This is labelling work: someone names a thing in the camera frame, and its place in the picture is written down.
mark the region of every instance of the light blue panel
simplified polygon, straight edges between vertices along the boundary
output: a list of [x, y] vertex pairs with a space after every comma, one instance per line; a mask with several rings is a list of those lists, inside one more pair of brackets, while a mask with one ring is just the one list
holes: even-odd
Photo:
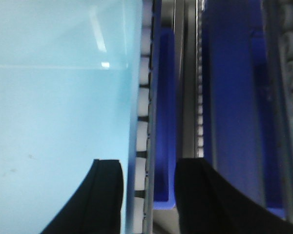
[[132, 183], [141, 13], [139, 0], [0, 0], [0, 234], [41, 232], [95, 158]]

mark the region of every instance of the conveyor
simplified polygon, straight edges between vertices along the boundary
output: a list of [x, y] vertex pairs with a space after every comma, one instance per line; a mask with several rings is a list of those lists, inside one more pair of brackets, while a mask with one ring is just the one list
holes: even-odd
[[0, 0], [0, 234], [175, 208], [176, 233], [293, 230], [293, 0]]

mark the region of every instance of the black object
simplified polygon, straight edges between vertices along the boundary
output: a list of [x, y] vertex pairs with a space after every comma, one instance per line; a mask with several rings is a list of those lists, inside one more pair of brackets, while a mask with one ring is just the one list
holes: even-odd
[[123, 171], [117, 160], [94, 160], [84, 181], [41, 234], [119, 234]]
[[181, 159], [175, 196], [182, 234], [293, 234], [293, 225], [257, 205], [203, 158]]

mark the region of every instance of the metal frame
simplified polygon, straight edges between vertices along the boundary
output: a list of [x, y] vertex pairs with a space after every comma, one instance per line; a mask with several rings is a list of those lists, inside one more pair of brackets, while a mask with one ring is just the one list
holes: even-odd
[[263, 15], [268, 45], [269, 74], [272, 79], [275, 121], [278, 137], [278, 158], [287, 220], [293, 223], [293, 107], [285, 83], [285, 54], [281, 44], [278, 2], [264, 0]]

